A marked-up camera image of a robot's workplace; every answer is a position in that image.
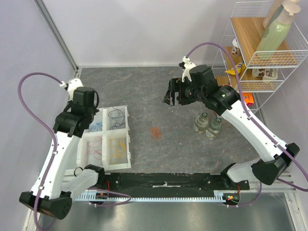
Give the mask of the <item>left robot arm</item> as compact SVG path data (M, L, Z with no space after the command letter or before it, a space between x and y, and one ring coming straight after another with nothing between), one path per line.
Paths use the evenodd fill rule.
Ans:
M73 91L73 99L55 119L52 144L42 171L31 190L21 193L20 203L33 211L64 219L72 203L85 190L104 187L104 169L95 165L87 165L78 176L62 183L72 147L79 142L99 111L94 102L98 98L93 88L78 87Z

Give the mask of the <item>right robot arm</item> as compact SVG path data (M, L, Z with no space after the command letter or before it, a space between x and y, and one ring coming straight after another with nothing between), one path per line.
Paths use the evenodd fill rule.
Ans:
M182 77L171 78L164 102L170 106L202 102L207 109L226 119L250 142L259 157L231 164L220 177L221 186L232 189L243 180L259 180L272 185L290 166L300 151L294 142L287 144L274 135L241 101L229 85L220 86L206 65L186 68Z

